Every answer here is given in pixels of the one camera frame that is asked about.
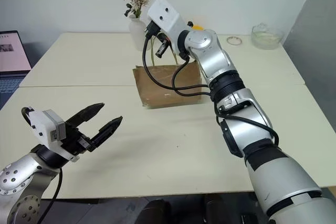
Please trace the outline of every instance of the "flower vase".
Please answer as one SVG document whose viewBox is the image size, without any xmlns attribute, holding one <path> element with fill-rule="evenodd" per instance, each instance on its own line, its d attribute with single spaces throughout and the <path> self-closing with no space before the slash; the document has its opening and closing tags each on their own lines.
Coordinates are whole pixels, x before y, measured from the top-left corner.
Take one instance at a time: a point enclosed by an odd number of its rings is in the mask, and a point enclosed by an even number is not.
<svg viewBox="0 0 336 224">
<path fill-rule="evenodd" d="M 146 25 L 144 22 L 142 22 L 139 18 L 136 18 L 135 15 L 130 15 L 129 16 L 131 19 L 131 22 L 129 24 L 129 30 L 131 33 L 131 37 L 133 39 L 135 48 L 138 51 L 142 51 L 143 50 L 143 45 L 145 43 L 145 29 L 146 29 Z"/>
</svg>

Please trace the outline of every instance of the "black band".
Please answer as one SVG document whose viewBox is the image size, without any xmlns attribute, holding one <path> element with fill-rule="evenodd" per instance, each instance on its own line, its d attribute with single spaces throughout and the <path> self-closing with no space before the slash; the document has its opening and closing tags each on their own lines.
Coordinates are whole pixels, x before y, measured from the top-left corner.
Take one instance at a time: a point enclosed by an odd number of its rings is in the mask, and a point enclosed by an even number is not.
<svg viewBox="0 0 336 224">
<path fill-rule="evenodd" d="M 221 99 L 229 94 L 244 89 L 243 80 L 239 77 L 236 70 L 230 70 L 216 77 L 209 85 L 211 91 L 211 100 L 219 103 Z"/>
<path fill-rule="evenodd" d="M 312 199 L 320 198 L 322 196 L 320 191 L 305 191 L 304 193 L 300 193 L 300 194 L 308 194 L 310 196 L 310 198 L 312 198 Z M 278 211 L 280 211 L 280 210 L 284 209 L 285 207 L 288 207 L 292 204 L 293 204 L 293 201 L 291 200 L 291 198 L 284 199 L 284 200 L 279 201 L 278 203 L 274 204 L 270 208 L 268 208 L 266 214 L 267 214 L 268 217 L 271 217 L 276 212 L 278 212 Z"/>
<path fill-rule="evenodd" d="M 245 153 L 245 163 L 248 161 L 253 170 L 271 160 L 288 157 L 268 138 L 247 145 L 243 152 Z"/>
<path fill-rule="evenodd" d="M 35 152 L 36 155 L 51 168 L 61 168 L 67 162 L 69 162 L 67 159 L 63 158 L 55 152 L 52 152 L 44 145 L 41 145 L 37 150 L 34 148 L 32 152 Z"/>
<path fill-rule="evenodd" d="M 188 52 L 184 46 L 184 43 L 185 43 L 185 39 L 188 35 L 189 31 L 188 30 L 184 30 L 180 33 L 180 35 L 178 36 L 178 39 L 177 39 L 177 47 L 179 48 L 179 51 L 180 51 L 180 57 L 183 59 L 183 60 L 186 60 L 188 58 Z"/>
</svg>

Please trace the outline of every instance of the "laptop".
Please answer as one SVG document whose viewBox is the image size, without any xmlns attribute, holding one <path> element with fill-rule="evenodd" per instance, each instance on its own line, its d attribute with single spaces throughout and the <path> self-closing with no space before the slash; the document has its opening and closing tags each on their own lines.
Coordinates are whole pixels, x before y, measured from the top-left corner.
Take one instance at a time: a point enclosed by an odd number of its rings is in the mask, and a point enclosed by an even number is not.
<svg viewBox="0 0 336 224">
<path fill-rule="evenodd" d="M 0 109 L 32 69 L 17 31 L 0 31 Z"/>
</svg>

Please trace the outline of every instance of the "black cable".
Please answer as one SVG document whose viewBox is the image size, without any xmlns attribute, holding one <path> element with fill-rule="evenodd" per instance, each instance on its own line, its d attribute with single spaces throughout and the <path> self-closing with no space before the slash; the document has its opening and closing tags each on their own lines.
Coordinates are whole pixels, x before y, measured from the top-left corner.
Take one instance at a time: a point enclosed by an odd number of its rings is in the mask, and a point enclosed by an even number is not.
<svg viewBox="0 0 336 224">
<path fill-rule="evenodd" d="M 215 113 L 216 113 L 216 116 L 219 117 L 219 118 L 224 118 L 224 119 L 228 119 L 228 120 L 237 120 L 237 121 L 241 121 L 241 122 L 244 122 L 244 123 L 252 124 L 254 126 L 262 128 L 263 130 L 268 131 L 274 137 L 274 144 L 277 145 L 277 146 L 279 145 L 279 135 L 272 128 L 270 128 L 270 127 L 268 127 L 268 126 L 266 126 L 264 124 L 258 123 L 256 121 L 253 121 L 253 120 L 250 120 L 250 119 L 247 119 L 247 118 L 242 118 L 240 116 L 221 115 L 221 114 L 218 113 L 217 104 L 216 103 L 215 103 Z"/>
<path fill-rule="evenodd" d="M 218 116 L 216 116 L 216 122 L 217 122 L 217 124 L 219 125 L 219 126 L 221 126 L 220 124 L 220 122 L 219 122 L 219 117 Z"/>
<path fill-rule="evenodd" d="M 30 125 L 30 120 L 29 120 L 29 118 L 28 118 L 28 116 L 27 116 L 27 114 L 28 114 L 28 112 L 30 111 L 30 109 L 28 108 L 28 107 L 23 107 L 22 109 L 21 109 L 21 114 L 22 114 L 22 116 L 23 116 L 23 118 L 26 120 L 26 122 Z"/>
<path fill-rule="evenodd" d="M 156 84 L 159 85 L 161 88 L 165 88 L 165 89 L 169 89 L 169 90 L 174 90 L 173 87 L 169 87 L 166 85 L 163 85 L 162 83 L 159 83 L 150 73 L 148 67 L 147 67 L 147 63 L 146 63 L 146 50 L 147 50 L 147 45 L 149 42 L 150 38 L 146 37 L 145 43 L 143 45 L 143 50 L 142 50 L 142 63 L 143 63 L 143 67 L 147 73 L 147 75 L 149 76 L 149 78 Z M 192 86 L 187 86 L 187 87 L 178 87 L 175 88 L 175 90 L 186 90 L 186 89 L 194 89 L 194 88 L 207 88 L 208 86 L 205 84 L 198 84 L 198 85 L 192 85 Z"/>
<path fill-rule="evenodd" d="M 176 76 L 177 74 L 185 67 L 187 66 L 187 64 L 189 63 L 189 58 L 186 59 L 186 61 L 179 66 L 179 68 L 175 71 L 175 73 L 173 74 L 173 78 L 172 78 L 172 87 L 173 87 L 173 90 L 183 96 L 183 97 L 194 97 L 195 95 L 208 95 L 208 96 L 211 96 L 209 92 L 197 92 L 197 93 L 190 93 L 190 94 L 185 94 L 185 93 L 181 93 L 179 92 L 179 90 L 175 87 L 175 79 L 176 79 Z"/>
<path fill-rule="evenodd" d="M 60 172 L 59 172 L 59 175 L 58 175 L 58 185 L 57 185 L 57 188 L 56 188 L 56 191 L 55 191 L 55 194 L 54 196 L 52 197 L 49 205 L 47 206 L 46 210 L 43 212 L 43 214 L 41 215 L 40 219 L 38 220 L 37 224 L 41 224 L 43 219 L 45 218 L 45 216 L 47 215 L 47 213 L 49 212 L 49 210 L 51 209 L 52 205 L 54 204 L 56 198 L 57 198 L 57 195 L 59 193 L 59 190 L 61 189 L 61 185 L 62 185 L 62 179 L 63 179 L 63 171 L 62 171 L 62 168 L 59 169 Z"/>
</svg>

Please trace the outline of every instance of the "white table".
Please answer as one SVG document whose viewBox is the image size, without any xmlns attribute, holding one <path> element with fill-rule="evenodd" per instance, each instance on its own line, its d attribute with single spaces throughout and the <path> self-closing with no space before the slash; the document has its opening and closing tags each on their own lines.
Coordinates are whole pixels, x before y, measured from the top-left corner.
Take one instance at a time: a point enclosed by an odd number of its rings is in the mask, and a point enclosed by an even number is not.
<svg viewBox="0 0 336 224">
<path fill-rule="evenodd" d="M 246 86 L 259 84 L 304 84 L 285 50 L 261 50 L 251 44 L 250 36 L 240 36 L 243 43 L 232 46 L 228 36 L 219 36 L 222 48 L 234 62 Z M 150 51 L 147 63 L 151 65 Z M 158 65 L 174 64 L 169 52 Z M 132 69 L 142 66 L 129 34 L 65 33 L 39 60 L 20 84 L 21 87 L 49 86 L 134 86 Z"/>
<path fill-rule="evenodd" d="M 259 85 L 253 93 L 278 132 L 280 147 L 320 186 L 336 185 L 336 135 L 308 89 Z M 19 88 L 0 111 L 0 166 L 37 144 L 20 114 L 23 106 L 53 109 L 66 120 L 97 102 L 106 105 L 81 125 L 87 136 L 112 118 L 124 119 L 100 148 L 64 167 L 59 198 L 252 190 L 244 161 L 229 153 L 208 98 L 203 104 L 148 110 L 136 87 Z M 44 198 L 53 195 L 56 182 Z"/>
</svg>

